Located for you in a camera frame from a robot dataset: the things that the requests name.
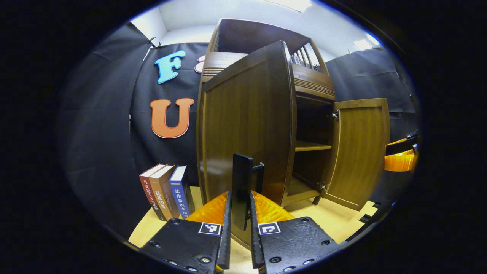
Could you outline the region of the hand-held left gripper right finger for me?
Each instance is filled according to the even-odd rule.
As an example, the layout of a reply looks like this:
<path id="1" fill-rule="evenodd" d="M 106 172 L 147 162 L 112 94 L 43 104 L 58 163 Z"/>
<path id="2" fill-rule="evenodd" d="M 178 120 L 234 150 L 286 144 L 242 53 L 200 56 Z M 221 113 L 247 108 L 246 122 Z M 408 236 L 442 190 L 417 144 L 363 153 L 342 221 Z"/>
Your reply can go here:
<path id="1" fill-rule="evenodd" d="M 261 223 L 253 193 L 249 206 L 252 263 L 261 274 L 309 273 L 339 248 L 311 217 Z"/>

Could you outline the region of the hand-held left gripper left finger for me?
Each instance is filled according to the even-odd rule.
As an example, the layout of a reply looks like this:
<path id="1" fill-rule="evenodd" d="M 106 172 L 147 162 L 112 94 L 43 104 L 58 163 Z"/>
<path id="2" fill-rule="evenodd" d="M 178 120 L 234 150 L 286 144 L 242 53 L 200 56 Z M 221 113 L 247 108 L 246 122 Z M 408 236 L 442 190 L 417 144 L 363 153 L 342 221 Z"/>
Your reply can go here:
<path id="1" fill-rule="evenodd" d="M 229 269 L 232 193 L 220 197 L 222 224 L 173 218 L 140 251 L 167 265 L 169 274 L 217 274 Z"/>

